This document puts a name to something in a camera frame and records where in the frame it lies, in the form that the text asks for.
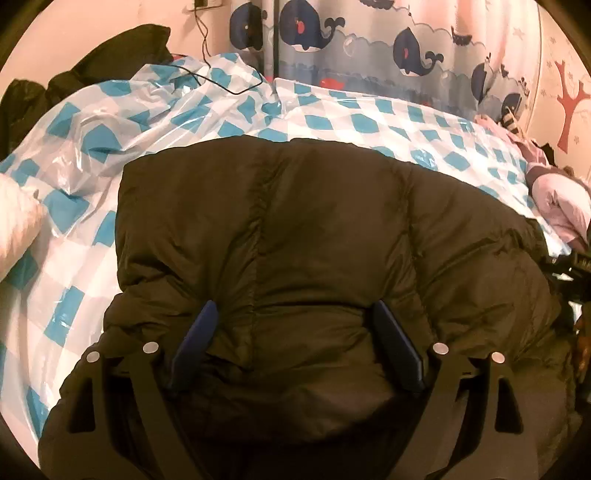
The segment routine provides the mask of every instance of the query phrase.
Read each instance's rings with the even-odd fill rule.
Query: black cable
[[[201,20],[201,18],[197,15],[197,5],[194,6],[193,9],[193,16],[195,17],[195,22],[197,23],[197,28],[199,29],[199,31],[201,32],[201,35],[203,36],[203,43],[201,43],[201,55],[203,56],[203,61],[207,64],[207,66],[211,69],[212,65],[208,62],[206,56],[205,56],[205,52],[207,52],[208,56],[212,56],[211,53],[209,53],[209,46],[207,45],[207,36],[209,35],[209,27],[207,26],[207,24]],[[244,90],[241,90],[240,92],[233,92],[231,90],[228,90],[226,87],[224,87],[224,85],[220,85],[218,82],[204,77],[203,75],[199,75],[198,73],[192,72],[191,70],[185,68],[185,67],[181,67],[180,65],[175,65],[176,68],[185,70],[188,74],[192,75],[193,78],[195,79],[195,81],[197,82],[197,85],[201,86],[202,84],[199,83],[199,79],[202,78],[203,80],[207,80],[208,82],[213,83],[214,85],[217,85],[218,87],[220,87],[221,89],[227,91],[228,93],[231,93],[232,95],[241,95],[244,92],[247,92],[248,90],[252,90],[253,88],[258,87],[259,85],[262,85],[263,83],[263,78],[260,74],[260,72],[257,70],[256,74],[259,76],[259,83],[257,83],[256,85],[253,85],[251,87],[245,88]]]
[[[209,68],[211,68],[212,67],[211,64],[208,62],[207,58],[205,57],[205,52],[207,52],[207,55],[209,55],[210,57],[212,56],[212,54],[209,53],[209,45],[207,44],[207,36],[209,35],[209,27],[197,15],[197,10],[193,10],[193,16],[195,17],[195,22],[197,23],[197,28],[199,29],[199,31],[201,32],[201,35],[203,36],[203,42],[201,43],[201,55],[203,56],[203,61],[205,63],[207,63],[207,66]]]
[[[224,87],[224,85],[220,85],[220,84],[219,84],[218,82],[216,82],[215,80],[212,80],[212,79],[210,79],[210,78],[204,77],[203,75],[200,75],[200,74],[198,74],[198,73],[192,72],[192,71],[191,71],[191,70],[189,70],[188,68],[181,67],[180,65],[172,65],[172,66],[173,66],[173,67],[176,67],[176,68],[178,68],[178,69],[184,70],[184,71],[185,71],[185,72],[187,72],[189,75],[192,75],[192,76],[193,76],[193,78],[195,79],[195,81],[197,82],[197,85],[199,85],[199,86],[201,86],[201,85],[202,85],[201,83],[199,83],[199,79],[201,78],[201,79],[203,79],[203,80],[207,80],[208,82],[211,82],[211,83],[213,83],[214,85],[217,85],[218,87],[220,87],[221,89],[223,89],[223,90],[227,91],[228,93],[231,93],[232,95],[241,95],[241,94],[243,94],[244,92],[247,92],[248,90],[252,90],[252,89],[254,89],[254,88],[258,87],[259,85],[261,85],[261,84],[264,82],[263,78],[261,77],[261,74],[259,73],[259,71],[258,71],[258,70],[256,70],[256,74],[259,76],[259,80],[260,80],[260,81],[259,81],[259,83],[257,83],[256,85],[252,85],[252,86],[250,86],[250,87],[248,87],[248,88],[245,88],[244,90],[240,90],[240,92],[233,92],[233,91],[231,91],[231,90],[227,89],[226,87]]]

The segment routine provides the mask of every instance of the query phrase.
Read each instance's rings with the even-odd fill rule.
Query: metal screw
[[[90,364],[95,363],[99,358],[100,358],[99,352],[90,352],[88,355],[86,355],[86,361]]]
[[[142,348],[144,353],[154,353],[158,351],[158,344],[156,342],[148,342]]]
[[[505,355],[500,352],[494,352],[491,355],[492,361],[496,364],[504,364],[505,363]]]
[[[433,345],[433,351],[439,355],[447,355],[449,353],[449,347],[445,343],[436,343]]]

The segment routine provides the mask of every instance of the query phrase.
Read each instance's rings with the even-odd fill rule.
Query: wall outlet
[[[195,10],[205,10],[208,8],[221,7],[223,0],[194,0],[193,8]]]

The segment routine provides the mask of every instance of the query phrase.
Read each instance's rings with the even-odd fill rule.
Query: checkered bedding
[[[536,217],[548,249],[568,252],[537,214],[525,161],[479,125],[429,107],[260,77],[236,54],[146,65],[130,81],[89,86],[43,116],[0,171],[35,190],[49,215],[0,284],[0,412],[37,461],[37,440],[59,387],[97,341],[119,292],[115,212],[123,166],[146,153],[213,138],[254,135],[352,142],[477,186]],[[162,165],[163,174],[166,165]]]

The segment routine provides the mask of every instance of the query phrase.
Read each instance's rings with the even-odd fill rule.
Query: pink clothing
[[[527,170],[534,165],[527,165]],[[591,197],[582,185],[567,176],[547,173],[535,180],[531,186],[531,196],[540,214],[564,243],[580,239],[588,245]]]
[[[540,148],[536,147],[529,138],[521,138],[509,132],[506,128],[496,124],[488,115],[476,115],[474,121],[478,125],[491,130],[495,136],[499,137],[509,145],[517,145],[526,162],[536,162],[544,165],[548,164],[548,160],[546,159],[544,152]]]
[[[577,244],[585,250],[589,246],[587,229],[591,221],[589,190],[562,170],[552,167],[544,152],[525,135],[509,132],[487,115],[476,115],[474,121],[506,143],[517,145],[527,162],[525,179],[541,216],[565,244],[573,248]]]

